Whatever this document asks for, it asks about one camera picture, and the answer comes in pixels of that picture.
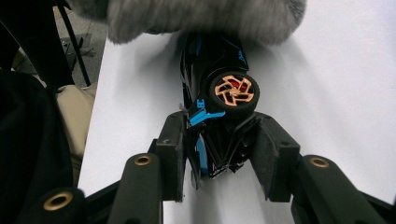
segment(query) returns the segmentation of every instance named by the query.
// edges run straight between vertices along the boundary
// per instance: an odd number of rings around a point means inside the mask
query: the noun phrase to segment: white table surface
[[[256,111],[274,117],[301,153],[335,161],[354,185],[393,203],[396,194],[396,3],[309,1],[283,45],[247,44],[249,74],[261,88]],[[141,35],[106,43],[78,186],[91,195],[146,152],[182,102],[183,37]],[[293,223],[288,203],[269,203],[249,164],[164,203],[164,223]]]

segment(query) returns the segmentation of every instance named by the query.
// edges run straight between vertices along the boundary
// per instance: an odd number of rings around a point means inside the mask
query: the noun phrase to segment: gray fluffy fabric
[[[68,0],[77,14],[108,24],[127,43],[142,33],[225,32],[280,44],[300,25],[306,0]]]

